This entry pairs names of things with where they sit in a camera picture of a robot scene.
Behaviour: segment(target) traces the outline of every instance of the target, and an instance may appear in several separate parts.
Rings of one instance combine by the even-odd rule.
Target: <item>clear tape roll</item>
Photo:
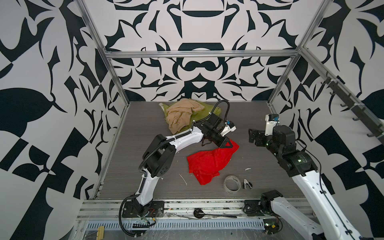
[[[226,185],[226,182],[228,181],[228,180],[232,180],[232,181],[234,181],[236,184],[237,184],[237,190],[230,190],[228,187],[227,187],[227,185]],[[228,177],[226,177],[225,178],[225,180],[224,180],[224,190],[227,192],[227,193],[229,193],[229,194],[235,194],[237,191],[239,191],[240,190],[240,188],[241,188],[241,182],[240,182],[240,180],[236,177],[236,176],[233,176],[233,175],[230,175],[230,176],[228,176]]]

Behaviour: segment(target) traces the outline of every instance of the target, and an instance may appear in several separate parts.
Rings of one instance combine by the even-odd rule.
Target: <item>wall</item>
[[[107,50],[163,51],[295,49],[321,0],[85,2]],[[288,59],[115,59],[114,65],[133,101],[244,101],[267,100]]]
[[[335,0],[309,50],[379,118],[384,119],[383,11],[378,0]],[[280,121],[321,162],[322,177],[364,237],[384,237],[384,146],[372,137],[301,58],[273,103]]]
[[[72,0],[0,2],[1,239],[60,239],[124,103]]]

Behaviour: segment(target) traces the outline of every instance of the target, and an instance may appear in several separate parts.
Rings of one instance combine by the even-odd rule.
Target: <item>black spoon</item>
[[[210,216],[220,216],[220,217],[229,217],[229,218],[237,218],[237,216],[233,216],[233,215],[205,214],[205,213],[203,212],[203,210],[201,210],[201,209],[195,209],[194,212],[193,212],[193,216],[195,216],[195,218],[202,218],[202,217],[204,217],[205,215],[210,215]]]

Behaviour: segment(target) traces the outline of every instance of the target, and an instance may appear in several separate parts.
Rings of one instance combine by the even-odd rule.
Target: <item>paper scrap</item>
[[[184,178],[183,178],[183,176],[181,176],[181,174],[179,174],[180,175],[180,177],[184,180]],[[185,185],[187,185],[188,186],[188,184],[187,184],[187,182],[184,180],[184,182],[185,182]]]

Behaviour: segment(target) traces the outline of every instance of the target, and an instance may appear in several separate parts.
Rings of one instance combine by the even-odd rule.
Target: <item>green cloth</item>
[[[200,103],[201,105],[203,105],[203,106],[204,106],[204,109],[201,110],[201,111],[192,112],[191,120],[190,120],[190,122],[189,122],[189,126],[185,126],[185,127],[183,127],[179,132],[183,132],[183,131],[189,129],[190,127],[192,127],[193,120],[197,121],[197,120],[203,119],[203,118],[205,118],[206,116],[208,116],[208,114],[210,113],[210,111],[212,111],[212,109],[213,109],[213,107],[214,107],[213,105],[210,105],[210,104],[206,104],[206,103],[199,102],[199,101],[197,101],[197,102]],[[172,106],[173,104],[175,104],[175,103],[172,103],[172,104],[170,104],[170,105],[168,106],[168,105],[166,105],[166,104],[163,103],[163,107],[162,107],[162,108],[163,108],[163,110],[164,110],[164,115],[165,115],[165,120],[166,120],[166,121],[167,121],[167,116],[168,116],[168,114],[167,114],[167,109],[168,109],[170,106]],[[219,107],[216,107],[216,108],[215,108],[215,111],[214,111],[214,114],[216,114],[217,116],[220,116],[220,113],[221,113],[221,109],[220,109]]]

